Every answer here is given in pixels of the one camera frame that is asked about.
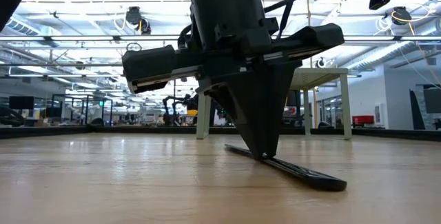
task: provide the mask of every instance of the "wooden surface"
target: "wooden surface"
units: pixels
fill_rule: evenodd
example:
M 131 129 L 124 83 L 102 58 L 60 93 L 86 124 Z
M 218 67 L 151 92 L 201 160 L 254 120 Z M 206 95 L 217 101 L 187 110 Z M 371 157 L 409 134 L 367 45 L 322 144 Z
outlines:
M 7 223 L 441 223 L 441 143 L 282 136 L 278 158 L 348 181 L 318 192 L 224 151 L 239 136 L 0 141 Z

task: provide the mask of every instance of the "white table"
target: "white table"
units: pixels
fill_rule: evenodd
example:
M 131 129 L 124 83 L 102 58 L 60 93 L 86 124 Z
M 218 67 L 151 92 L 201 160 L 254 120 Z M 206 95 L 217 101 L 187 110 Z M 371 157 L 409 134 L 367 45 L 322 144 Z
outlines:
M 307 104 L 309 103 L 308 90 L 340 78 L 345 139 L 352 138 L 351 110 L 349 109 L 349 91 L 347 85 L 348 72 L 346 68 L 297 68 L 294 71 L 289 89 L 303 91 L 306 135 L 311 135 L 312 128 L 311 110 L 309 109 L 309 104 Z

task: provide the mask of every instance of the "ceiling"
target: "ceiling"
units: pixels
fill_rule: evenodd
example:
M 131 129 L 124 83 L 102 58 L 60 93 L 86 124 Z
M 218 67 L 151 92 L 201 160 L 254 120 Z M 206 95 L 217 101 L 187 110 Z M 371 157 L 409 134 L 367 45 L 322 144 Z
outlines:
M 269 6 L 280 0 L 263 0 L 264 6 Z M 438 0 L 391 0 L 385 7 L 373 11 L 368 9 L 369 0 L 298 0 L 294 3 L 287 28 L 284 34 L 292 34 L 309 23 L 319 26 L 326 23 L 340 25 L 345 35 L 390 35 L 390 29 L 396 35 L 408 34 L 408 26 L 391 25 L 385 32 L 378 29 L 378 22 L 385 12 L 391 12 L 395 6 L 405 6 L 414 19 L 427 16 L 427 8 L 433 12 L 423 20 L 413 23 L 421 26 L 439 17 L 441 5 Z M 152 27 L 152 34 L 174 34 L 181 32 L 183 27 L 190 24 L 189 0 L 23 0 L 17 8 L 13 18 L 35 29 L 40 35 L 133 35 L 135 30 L 123 25 L 123 17 L 130 6 L 139 6 L 143 16 L 148 19 Z M 280 23 L 283 9 L 270 12 L 268 17 L 277 17 Z M 5 28 L 4 35 L 22 35 L 21 33 Z M 6 45 L 35 54 L 37 60 L 48 62 L 50 58 L 57 58 L 57 63 L 120 63 L 121 55 L 129 42 L 120 41 L 87 41 L 59 42 L 57 48 L 36 49 L 42 45 L 38 43 L 14 42 Z M 175 41 L 142 41 L 143 49 L 158 48 L 164 45 L 173 45 Z M 323 57 L 332 66 L 345 67 L 346 62 L 368 52 L 374 47 L 369 44 L 342 45 L 326 51 L 319 56 Z M 309 60 L 304 61 L 309 67 Z M 79 73 L 76 68 L 64 68 L 63 73 Z M 93 67 L 81 71 L 81 74 L 122 74 L 121 67 Z M 125 79 L 116 78 L 116 82 L 96 82 L 100 87 L 107 89 L 124 89 Z M 179 95 L 189 94 L 197 88 L 197 82 L 189 79 L 187 82 L 178 82 Z M 173 85 L 157 92 L 147 92 L 143 96 L 149 99 L 173 94 Z

